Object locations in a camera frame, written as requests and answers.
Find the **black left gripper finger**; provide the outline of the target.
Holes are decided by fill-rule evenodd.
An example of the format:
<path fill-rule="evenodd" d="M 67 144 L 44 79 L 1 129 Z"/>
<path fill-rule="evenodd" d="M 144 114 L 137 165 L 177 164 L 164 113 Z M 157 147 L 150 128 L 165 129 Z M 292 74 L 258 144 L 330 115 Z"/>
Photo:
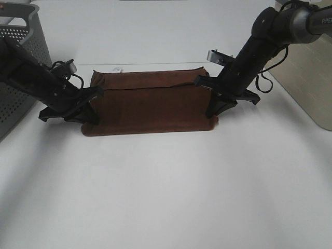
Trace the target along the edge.
<path fill-rule="evenodd" d="M 86 118 L 81 114 L 73 114 L 64 118 L 66 122 L 76 122 L 76 123 L 85 123 Z"/>
<path fill-rule="evenodd" d="M 82 107 L 82 114 L 85 122 L 93 125 L 99 124 L 100 119 L 89 101 Z"/>

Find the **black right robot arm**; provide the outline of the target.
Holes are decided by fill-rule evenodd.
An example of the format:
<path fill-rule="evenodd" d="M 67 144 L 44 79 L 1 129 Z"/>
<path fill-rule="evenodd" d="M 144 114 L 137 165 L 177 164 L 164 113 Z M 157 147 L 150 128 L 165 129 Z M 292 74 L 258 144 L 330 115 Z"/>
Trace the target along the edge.
<path fill-rule="evenodd" d="M 263 10 L 235 58 L 216 50 L 208 52 L 207 60 L 223 69 L 217 77 L 195 79 L 196 86 L 212 91 L 205 115 L 217 116 L 235 107 L 238 100 L 257 104 L 260 97 L 248 86 L 263 77 L 268 61 L 280 51 L 288 51 L 291 44 L 309 44 L 327 33 L 331 33 L 331 6 L 320 8 L 309 2 L 288 1 L 279 11 L 273 7 Z"/>

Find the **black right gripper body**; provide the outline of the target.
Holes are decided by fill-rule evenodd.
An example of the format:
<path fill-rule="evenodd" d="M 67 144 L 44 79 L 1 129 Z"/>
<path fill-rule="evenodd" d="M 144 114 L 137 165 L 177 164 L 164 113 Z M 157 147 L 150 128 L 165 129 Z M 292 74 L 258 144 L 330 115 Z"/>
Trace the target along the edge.
<path fill-rule="evenodd" d="M 225 97 L 228 100 L 245 100 L 252 102 L 254 105 L 260 101 L 258 94 L 247 89 L 241 91 L 240 93 L 233 93 L 230 88 L 226 87 L 218 77 L 198 75 L 194 80 L 194 84 L 199 87 L 208 88 L 215 92 L 218 96 Z"/>

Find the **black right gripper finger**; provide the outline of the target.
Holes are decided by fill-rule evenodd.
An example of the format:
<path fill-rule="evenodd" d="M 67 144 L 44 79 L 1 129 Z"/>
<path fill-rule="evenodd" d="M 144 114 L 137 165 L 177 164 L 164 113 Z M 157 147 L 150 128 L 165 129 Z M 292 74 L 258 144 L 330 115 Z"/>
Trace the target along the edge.
<path fill-rule="evenodd" d="M 217 116 L 222 105 L 223 102 L 221 101 L 219 96 L 217 94 L 212 94 L 205 112 L 206 117 L 211 118 L 213 116 Z"/>
<path fill-rule="evenodd" d="M 218 108 L 215 112 L 215 115 L 218 116 L 221 113 L 234 108 L 237 105 L 237 101 L 230 101 L 230 102 L 218 102 Z"/>

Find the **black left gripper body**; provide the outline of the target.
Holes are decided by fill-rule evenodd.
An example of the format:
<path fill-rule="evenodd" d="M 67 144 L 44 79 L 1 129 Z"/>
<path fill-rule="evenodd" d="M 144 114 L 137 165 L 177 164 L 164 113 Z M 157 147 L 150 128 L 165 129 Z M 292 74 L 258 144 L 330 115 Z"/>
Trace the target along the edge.
<path fill-rule="evenodd" d="M 40 111 L 38 118 L 46 122 L 50 118 L 62 118 L 73 114 L 82 114 L 82 107 L 89 101 L 101 98 L 104 91 L 101 87 L 82 88 L 74 98 L 55 97 L 54 101 L 47 103 L 47 107 Z"/>

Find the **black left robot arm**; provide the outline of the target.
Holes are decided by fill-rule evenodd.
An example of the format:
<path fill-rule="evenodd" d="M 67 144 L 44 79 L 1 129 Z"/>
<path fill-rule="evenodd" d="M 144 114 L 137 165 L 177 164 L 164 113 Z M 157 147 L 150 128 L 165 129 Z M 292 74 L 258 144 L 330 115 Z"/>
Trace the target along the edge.
<path fill-rule="evenodd" d="M 76 87 L 70 82 L 76 74 L 73 60 L 56 61 L 51 67 L 38 62 L 23 46 L 10 37 L 1 38 L 1 81 L 44 103 L 40 120 L 62 118 L 67 122 L 91 123 L 100 121 L 90 101 L 103 96 L 103 89 Z"/>

